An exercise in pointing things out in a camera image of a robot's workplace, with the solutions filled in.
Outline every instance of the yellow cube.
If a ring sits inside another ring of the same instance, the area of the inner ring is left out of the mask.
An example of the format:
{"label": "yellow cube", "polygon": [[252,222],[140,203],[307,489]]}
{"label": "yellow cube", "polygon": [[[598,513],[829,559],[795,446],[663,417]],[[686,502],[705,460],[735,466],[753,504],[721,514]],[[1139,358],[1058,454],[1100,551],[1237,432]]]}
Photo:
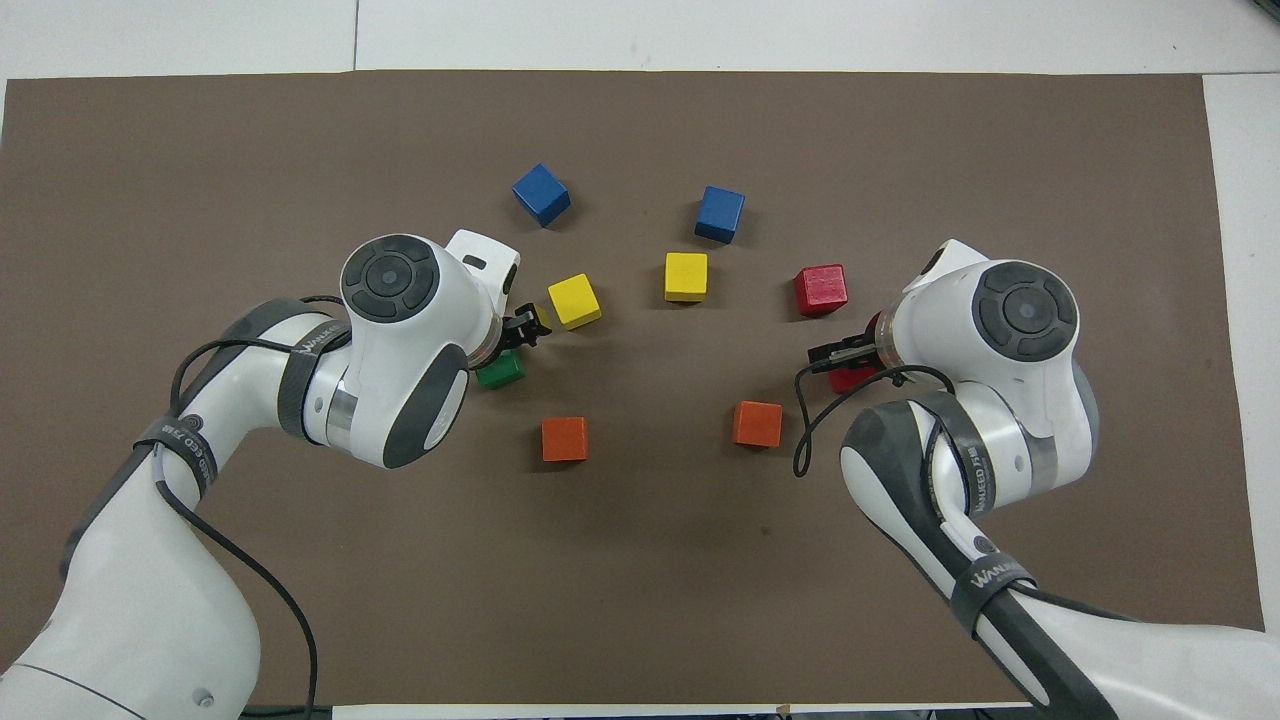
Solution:
{"label": "yellow cube", "polygon": [[671,302],[707,300],[707,254],[668,252],[663,299]]}
{"label": "yellow cube", "polygon": [[547,292],[550,293],[552,305],[566,331],[600,319],[600,302],[595,300],[591,281],[586,279],[585,273],[561,281],[548,287]]}

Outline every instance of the blue cube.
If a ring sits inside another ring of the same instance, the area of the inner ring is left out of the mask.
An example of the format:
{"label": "blue cube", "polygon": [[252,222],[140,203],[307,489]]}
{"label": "blue cube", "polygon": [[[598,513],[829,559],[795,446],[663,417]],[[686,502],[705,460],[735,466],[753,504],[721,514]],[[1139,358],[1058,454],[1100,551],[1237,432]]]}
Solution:
{"label": "blue cube", "polygon": [[703,206],[698,210],[694,234],[718,242],[732,242],[737,232],[737,219],[742,215],[746,196],[732,190],[707,186]]}
{"label": "blue cube", "polygon": [[541,163],[511,186],[511,191],[544,228],[568,208],[568,188]]}

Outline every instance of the orange cube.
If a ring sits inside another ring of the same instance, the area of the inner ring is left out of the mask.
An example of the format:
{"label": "orange cube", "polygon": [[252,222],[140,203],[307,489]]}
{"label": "orange cube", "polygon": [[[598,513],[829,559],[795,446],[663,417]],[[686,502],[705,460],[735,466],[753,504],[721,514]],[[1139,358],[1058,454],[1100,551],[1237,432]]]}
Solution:
{"label": "orange cube", "polygon": [[586,418],[543,420],[543,460],[547,462],[586,460]]}
{"label": "orange cube", "polygon": [[782,406],[744,400],[733,410],[733,442],[755,447],[782,445]]}

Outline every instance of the black control button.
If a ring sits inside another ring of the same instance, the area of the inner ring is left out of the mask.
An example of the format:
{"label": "black control button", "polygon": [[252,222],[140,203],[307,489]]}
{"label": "black control button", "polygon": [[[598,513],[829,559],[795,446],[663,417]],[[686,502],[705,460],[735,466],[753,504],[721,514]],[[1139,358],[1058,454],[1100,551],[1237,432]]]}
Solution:
{"label": "black control button", "polygon": [[403,259],[394,255],[383,255],[369,264],[365,272],[365,284],[369,290],[383,297],[394,297],[408,287],[413,279],[413,270]]}
{"label": "black control button", "polygon": [[393,234],[381,238],[378,243],[389,252],[399,252],[401,255],[413,260],[426,260],[431,256],[431,247],[428,246],[421,240],[416,237],[410,237],[407,234]]}
{"label": "black control button", "polygon": [[347,260],[347,266],[342,270],[343,284],[360,284],[360,278],[365,277],[365,265],[374,259],[374,249],[369,245],[361,247]]}
{"label": "black control button", "polygon": [[1044,290],[1053,296],[1053,302],[1057,305],[1057,319],[1074,325],[1075,301],[1071,300],[1071,293],[1066,291],[1066,287],[1050,277],[1044,278]]}
{"label": "black control button", "polygon": [[1012,331],[1009,329],[1009,324],[1005,323],[1005,316],[1000,311],[1000,304],[991,297],[983,297],[978,301],[978,318],[982,319],[982,328],[987,331],[987,334],[996,345],[1005,346],[1014,337]]}
{"label": "black control button", "polygon": [[388,302],[387,300],[379,300],[371,293],[365,291],[357,291],[351,296],[351,304],[357,309],[375,318],[394,318],[396,316],[396,304]]}
{"label": "black control button", "polygon": [[1024,337],[1018,341],[1018,354],[1029,361],[1047,360],[1066,347],[1071,342],[1070,333],[1057,327],[1041,337]]}
{"label": "black control button", "polygon": [[1043,274],[1027,263],[1005,263],[983,273],[982,282],[996,292],[1005,292],[1015,284],[1034,283]]}
{"label": "black control button", "polygon": [[1057,315],[1053,299],[1043,290],[1025,286],[1005,297],[1005,319],[1019,332],[1037,334],[1044,332]]}
{"label": "black control button", "polygon": [[420,274],[417,281],[404,291],[404,296],[401,299],[404,301],[404,307],[413,310],[421,305],[431,295],[433,284],[431,278]]}
{"label": "black control button", "polygon": [[[413,297],[419,297],[419,292],[422,297],[430,300],[435,297],[435,288],[440,284],[440,268],[435,264],[435,258],[430,260],[424,260],[421,263],[413,263],[413,287],[408,292],[413,293]],[[411,307],[417,307],[422,302],[421,299],[410,304]]]}

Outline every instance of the black cable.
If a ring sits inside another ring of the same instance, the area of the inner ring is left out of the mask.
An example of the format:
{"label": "black cable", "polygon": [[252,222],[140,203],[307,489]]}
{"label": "black cable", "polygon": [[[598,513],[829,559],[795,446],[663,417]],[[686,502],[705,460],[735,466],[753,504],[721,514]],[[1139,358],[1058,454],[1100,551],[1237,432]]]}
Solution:
{"label": "black cable", "polygon": [[[241,717],[288,717],[289,715],[300,715],[306,711],[306,707],[301,705],[294,705],[292,707],[279,707],[275,710],[250,710],[244,708],[241,711]],[[333,716],[332,707],[315,707],[314,712],[324,712],[325,715]]]}
{"label": "black cable", "polygon": [[[933,448],[938,446],[938,438],[942,437],[942,420],[933,423],[933,428],[929,429],[929,438],[924,443],[924,461],[920,462],[920,483],[922,487],[929,491],[929,502],[933,505],[933,511],[940,516],[942,511],[938,509],[938,496],[933,489]],[[952,450],[951,456],[955,457],[955,451]]]}
{"label": "black cable", "polygon": [[1062,597],[1060,594],[1053,594],[1051,592],[1044,592],[1039,588],[1033,588],[1023,583],[1010,583],[1009,589],[1014,592],[1020,592],[1027,597],[1047,602],[1050,605],[1056,605],[1059,607],[1065,607],[1068,610],[1074,610],[1076,612],[1084,612],[1085,615],[1093,615],[1094,618],[1102,618],[1106,620],[1124,620],[1125,623],[1140,623],[1128,615],[1121,615],[1119,612],[1112,612],[1110,610],[1103,610],[1101,607],[1094,607],[1087,602],[1080,602],[1078,600],[1071,600],[1069,597]]}
{"label": "black cable", "polygon": [[334,305],[347,306],[337,295],[308,295],[306,297],[300,297],[298,302],[333,302]]}
{"label": "black cable", "polygon": [[187,374],[187,368],[189,368],[192,363],[195,363],[197,359],[200,359],[201,355],[209,352],[210,350],[223,348],[223,347],[241,347],[241,346],[265,347],[268,350],[279,350],[280,352],[293,351],[293,348],[289,347],[288,345],[282,345],[279,342],[271,342],[269,340],[260,340],[260,338],[223,338],[206,342],[205,345],[201,345],[196,350],[192,350],[191,354],[183,357],[182,363],[178,364],[178,369],[173,374],[173,384],[169,386],[169,407],[178,406],[178,400],[182,397],[182,382]]}
{"label": "black cable", "polygon": [[192,512],[186,505],[182,503],[180,500],[177,498],[177,496],[173,495],[173,491],[169,489],[169,486],[165,484],[164,480],[156,480],[156,489],[160,491],[160,497],[163,497],[164,501],[169,503],[169,507],[173,507],[174,512],[182,515],[184,520],[192,524],[192,527],[195,527],[201,533],[205,533],[205,536],[209,537],[209,539],[220,544],[223,550],[234,555],[237,560],[239,560],[244,565],[248,565],[248,568],[255,573],[257,573],[260,578],[266,580],[266,584],[271,585],[271,589],[274,589],[275,593],[280,596],[280,600],[283,600],[284,603],[289,606],[289,610],[293,612],[293,618],[296,618],[298,621],[298,626],[302,628],[302,635],[307,641],[307,656],[311,661],[311,675],[307,679],[307,702],[306,705],[302,706],[302,717],[305,720],[311,720],[311,712],[315,710],[316,705],[316,679],[319,678],[319,669],[317,669],[319,657],[316,653],[316,639],[315,635],[311,634],[311,624],[307,623],[307,616],[303,615],[302,609],[298,607],[298,603],[293,600],[293,596],[289,594],[289,591],[285,589],[284,584],[282,584],[280,580],[275,579],[275,575],[273,575],[266,568],[264,568],[261,562],[253,560],[252,555],[244,552],[236,543],[227,539],[225,536],[215,530],[214,527],[206,523],[204,519],[201,519],[200,515]]}
{"label": "black cable", "polygon": [[817,363],[813,363],[812,365],[796,373],[795,378],[796,400],[800,401],[800,418],[801,420],[804,420],[804,433],[800,436],[800,442],[796,443],[795,455],[791,456],[791,471],[797,478],[803,478],[805,477],[805,474],[809,473],[809,464],[813,461],[813,432],[818,428],[818,423],[822,423],[827,418],[827,415],[831,415],[836,410],[836,407],[840,407],[841,404],[844,404],[850,397],[858,395],[872,383],[876,383],[884,378],[892,378],[893,384],[901,387],[902,383],[905,383],[909,379],[905,375],[905,373],[924,373],[925,375],[932,375],[937,378],[942,383],[942,387],[945,387],[946,391],[950,392],[951,395],[956,393],[956,387],[951,382],[951,378],[946,377],[941,370],[936,368],[929,368],[928,365],[900,365],[897,368],[887,368],[884,370],[881,370],[874,375],[867,378],[865,380],[858,383],[856,386],[840,393],[840,397],[832,400],[831,404],[827,405],[827,407],[824,407],[822,413],[818,413],[818,416],[814,418],[813,421],[810,421],[809,405],[805,402],[804,391],[800,389],[800,380],[804,379],[806,374],[813,373],[817,368],[820,368],[828,363],[829,363],[828,360],[818,360]]}

